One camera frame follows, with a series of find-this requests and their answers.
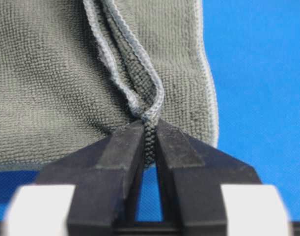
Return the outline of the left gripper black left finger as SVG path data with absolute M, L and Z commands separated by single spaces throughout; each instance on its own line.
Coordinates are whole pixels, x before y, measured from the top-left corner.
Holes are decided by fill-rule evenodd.
M 111 236 L 132 223 L 143 171 L 144 126 L 135 121 L 43 167 L 37 184 L 73 184 L 70 236 Z

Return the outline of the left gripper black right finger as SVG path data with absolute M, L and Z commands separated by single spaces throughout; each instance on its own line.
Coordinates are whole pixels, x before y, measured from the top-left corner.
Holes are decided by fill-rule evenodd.
M 255 169 L 159 120 L 156 167 L 163 220 L 183 236 L 225 236 L 221 184 L 260 184 Z

